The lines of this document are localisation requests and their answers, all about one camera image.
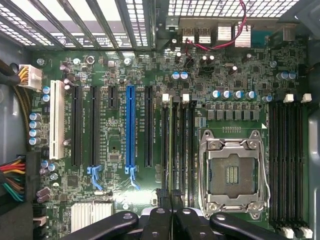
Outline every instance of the cpu socket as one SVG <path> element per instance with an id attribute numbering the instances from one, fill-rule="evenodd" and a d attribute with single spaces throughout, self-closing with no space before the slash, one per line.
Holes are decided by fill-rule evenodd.
<path id="1" fill-rule="evenodd" d="M 249 138 L 199 134 L 199 205 L 206 218 L 216 212 L 249 213 L 256 220 L 269 207 L 264 143 L 258 130 Z"/>

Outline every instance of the cable bundle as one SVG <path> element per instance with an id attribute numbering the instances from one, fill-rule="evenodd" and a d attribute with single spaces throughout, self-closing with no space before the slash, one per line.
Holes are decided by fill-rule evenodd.
<path id="1" fill-rule="evenodd" d="M 24 202 L 25 198 L 25 169 L 24 157 L 0 166 L 0 184 L 17 202 Z"/>

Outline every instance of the connector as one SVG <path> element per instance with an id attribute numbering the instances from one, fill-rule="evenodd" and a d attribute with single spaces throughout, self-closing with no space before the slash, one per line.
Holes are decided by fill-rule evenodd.
<path id="1" fill-rule="evenodd" d="M 20 87 L 37 92 L 42 90 L 42 71 L 29 64 L 20 64 L 19 69 L 27 67 L 27 80 L 19 84 Z"/>
<path id="2" fill-rule="evenodd" d="M 65 137 L 65 84 L 59 80 L 52 80 L 50 85 L 50 131 L 49 158 L 64 157 Z"/>

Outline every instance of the motherboard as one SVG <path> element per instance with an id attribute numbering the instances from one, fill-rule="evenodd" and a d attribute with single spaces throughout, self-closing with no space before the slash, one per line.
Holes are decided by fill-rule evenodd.
<path id="1" fill-rule="evenodd" d="M 206 218 L 223 211 L 279 231 L 307 222 L 306 56 L 303 41 L 34 52 L 42 92 L 30 143 L 48 239 L 119 211 L 141 215 L 164 190 Z"/>

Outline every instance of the white pci slot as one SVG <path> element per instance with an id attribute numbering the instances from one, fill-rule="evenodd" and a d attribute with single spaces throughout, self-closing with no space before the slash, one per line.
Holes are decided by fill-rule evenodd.
<path id="1" fill-rule="evenodd" d="M 65 84 L 59 80 L 50 83 L 49 158 L 64 157 L 65 137 Z"/>

